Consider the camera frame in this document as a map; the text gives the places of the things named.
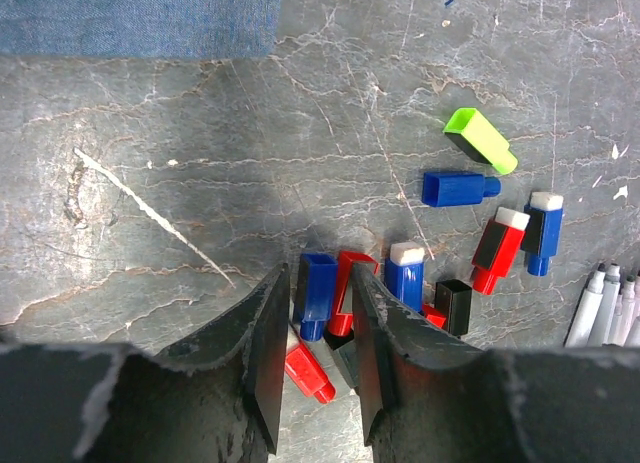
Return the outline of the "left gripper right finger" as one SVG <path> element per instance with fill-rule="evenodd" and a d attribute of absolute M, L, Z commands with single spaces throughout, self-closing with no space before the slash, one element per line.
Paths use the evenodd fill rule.
<path fill-rule="evenodd" d="M 363 439 L 378 462 L 635 462 L 639 352 L 480 350 L 355 265 Z"/>

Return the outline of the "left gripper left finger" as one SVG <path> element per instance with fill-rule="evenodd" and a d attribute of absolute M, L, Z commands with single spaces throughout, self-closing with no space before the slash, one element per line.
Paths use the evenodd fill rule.
<path fill-rule="evenodd" d="M 149 354 L 124 343 L 1 347 L 5 462 L 264 462 L 278 445 L 290 270 Z"/>

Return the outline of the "plain blue marker cap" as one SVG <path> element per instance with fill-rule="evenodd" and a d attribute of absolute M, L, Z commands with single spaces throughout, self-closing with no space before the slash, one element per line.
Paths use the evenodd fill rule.
<path fill-rule="evenodd" d="M 471 206 L 501 193 L 497 177 L 473 172 L 425 172 L 421 201 L 430 207 Z"/>

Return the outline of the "blue cloth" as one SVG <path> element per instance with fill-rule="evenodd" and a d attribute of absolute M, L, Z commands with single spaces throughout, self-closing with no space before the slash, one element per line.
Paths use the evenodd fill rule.
<path fill-rule="evenodd" d="M 281 0 L 1 0 L 1 51 L 20 56 L 234 59 L 275 42 Z"/>

